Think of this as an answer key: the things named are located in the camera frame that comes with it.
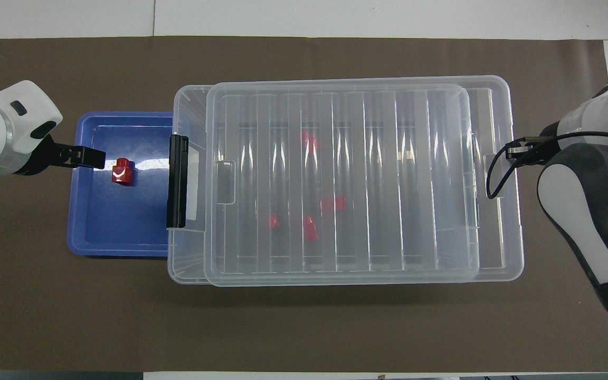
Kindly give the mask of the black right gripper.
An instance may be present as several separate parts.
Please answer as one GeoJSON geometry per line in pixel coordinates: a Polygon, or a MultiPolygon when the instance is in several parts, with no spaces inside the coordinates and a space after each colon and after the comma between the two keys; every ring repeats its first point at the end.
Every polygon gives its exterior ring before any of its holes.
{"type": "Polygon", "coordinates": [[[560,151],[558,135],[559,122],[551,123],[545,127],[540,135],[524,137],[524,141],[511,141],[505,145],[505,159],[516,162],[526,154],[528,150],[538,147],[536,151],[526,156],[525,166],[545,165],[555,154],[560,151]]]}

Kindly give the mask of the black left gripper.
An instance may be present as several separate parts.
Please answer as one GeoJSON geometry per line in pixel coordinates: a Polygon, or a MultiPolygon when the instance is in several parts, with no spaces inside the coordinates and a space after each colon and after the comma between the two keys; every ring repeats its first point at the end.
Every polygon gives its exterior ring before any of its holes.
{"type": "Polygon", "coordinates": [[[76,168],[87,167],[103,170],[106,152],[78,145],[58,144],[46,135],[32,151],[27,162],[16,173],[22,176],[38,175],[49,166],[76,168]]]}

